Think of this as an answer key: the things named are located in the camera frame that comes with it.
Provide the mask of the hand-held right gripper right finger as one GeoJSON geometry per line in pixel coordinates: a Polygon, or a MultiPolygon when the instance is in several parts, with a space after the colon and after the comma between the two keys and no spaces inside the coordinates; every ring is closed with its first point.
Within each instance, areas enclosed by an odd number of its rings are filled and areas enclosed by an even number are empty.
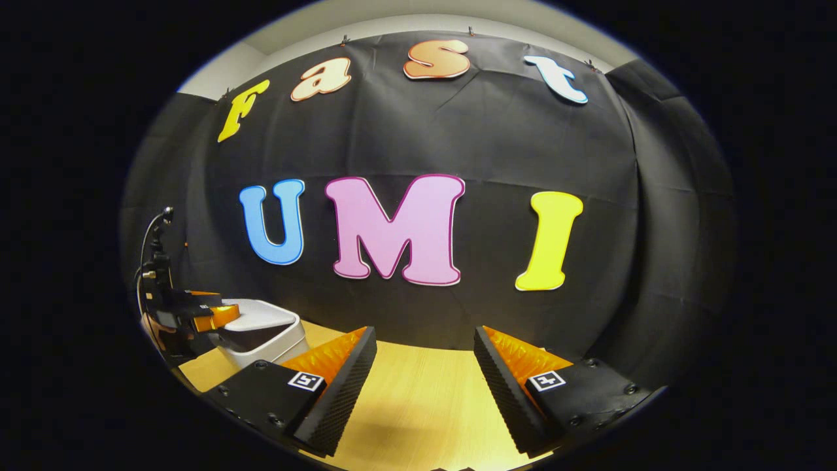
{"type": "Polygon", "coordinates": [[[473,354],[520,453],[565,456],[607,438],[656,399],[657,391],[598,358],[562,358],[478,326],[473,354]]]}

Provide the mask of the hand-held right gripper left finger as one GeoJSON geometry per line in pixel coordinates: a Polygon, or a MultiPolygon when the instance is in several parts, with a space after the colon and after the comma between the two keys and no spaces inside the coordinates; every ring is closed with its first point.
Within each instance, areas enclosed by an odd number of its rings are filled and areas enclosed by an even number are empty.
{"type": "Polygon", "coordinates": [[[335,455],[377,354],[365,326],[281,364],[257,360],[200,394],[242,425],[284,447],[335,455]]]}

